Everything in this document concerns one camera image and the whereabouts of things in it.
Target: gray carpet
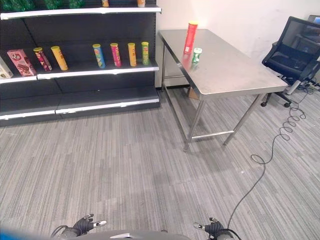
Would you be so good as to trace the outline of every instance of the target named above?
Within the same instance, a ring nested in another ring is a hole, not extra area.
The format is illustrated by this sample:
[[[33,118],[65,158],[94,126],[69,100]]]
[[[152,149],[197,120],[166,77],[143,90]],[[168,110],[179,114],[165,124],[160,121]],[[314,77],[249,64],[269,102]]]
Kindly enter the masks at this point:
[[[189,125],[197,100],[171,90]],[[299,100],[304,93],[296,92]],[[183,152],[172,109],[161,107],[0,128],[0,220],[48,236],[87,213],[107,225],[92,232],[145,229],[205,240],[193,222],[229,216],[263,167],[288,109],[273,96],[231,140],[198,140]],[[204,110],[196,134],[231,130],[254,96],[218,99]],[[307,119],[276,141],[266,174],[236,211],[230,228],[242,239],[319,239],[320,93],[301,108]]]

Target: office chair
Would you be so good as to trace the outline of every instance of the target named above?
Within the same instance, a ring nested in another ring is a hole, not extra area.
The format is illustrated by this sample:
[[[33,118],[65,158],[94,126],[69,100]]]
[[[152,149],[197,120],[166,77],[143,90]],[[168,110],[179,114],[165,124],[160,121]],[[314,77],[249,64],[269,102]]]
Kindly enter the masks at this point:
[[[311,80],[320,68],[317,59],[320,56],[320,24],[290,16],[279,40],[272,44],[272,48],[263,59],[262,64],[281,74],[281,79],[295,81],[296,88],[301,82]],[[274,92],[287,101],[288,108],[291,100],[283,92]],[[265,107],[271,97],[261,103]]]

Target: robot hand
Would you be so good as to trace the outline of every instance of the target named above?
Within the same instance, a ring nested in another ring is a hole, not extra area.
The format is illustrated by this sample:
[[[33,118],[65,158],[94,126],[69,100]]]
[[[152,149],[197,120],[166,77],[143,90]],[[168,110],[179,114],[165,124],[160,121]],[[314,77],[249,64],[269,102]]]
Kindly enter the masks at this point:
[[[88,214],[88,215],[84,216],[83,218],[81,218],[79,221],[77,221],[73,225],[73,229],[75,229],[79,232],[78,236],[87,234],[90,230],[92,230],[96,227],[106,225],[106,223],[107,223],[106,221],[92,222],[93,216],[94,216],[94,214],[92,214],[92,213]]]
[[[228,229],[215,218],[209,218],[210,225],[202,225],[197,222],[193,223],[196,229],[203,230],[209,234],[208,240],[231,240],[234,239]]]
[[[59,236],[60,239],[69,239],[69,238],[74,238],[78,237],[81,235],[87,234],[90,230],[101,227],[107,224],[107,221],[97,221],[97,222],[92,222],[94,215],[88,214],[81,218],[79,221],[77,221],[73,227],[66,227],[62,234]]]

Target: snack box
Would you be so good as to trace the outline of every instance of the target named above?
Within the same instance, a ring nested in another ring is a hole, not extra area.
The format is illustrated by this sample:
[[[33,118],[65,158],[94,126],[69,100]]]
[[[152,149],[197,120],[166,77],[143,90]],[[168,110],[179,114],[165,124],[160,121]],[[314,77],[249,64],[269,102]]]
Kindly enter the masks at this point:
[[[13,75],[5,61],[0,57],[0,79],[10,79]]]
[[[34,76],[37,74],[23,49],[9,50],[6,53],[15,67],[19,70],[22,77]]]

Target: chair armrest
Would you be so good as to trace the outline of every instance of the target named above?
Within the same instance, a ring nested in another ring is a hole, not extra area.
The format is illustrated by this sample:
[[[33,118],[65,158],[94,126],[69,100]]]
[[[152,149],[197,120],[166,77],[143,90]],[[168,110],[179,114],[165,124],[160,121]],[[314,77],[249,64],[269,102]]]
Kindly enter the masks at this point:
[[[273,54],[275,54],[277,50],[277,41],[272,43],[272,48],[270,50],[270,52],[265,56],[265,58],[262,60],[262,64],[266,65],[266,63],[268,62],[268,60],[273,56]]]
[[[302,82],[306,78],[308,78],[310,75],[313,78],[313,76],[319,71],[319,69],[320,69],[320,61],[312,60],[302,71],[299,80]]]

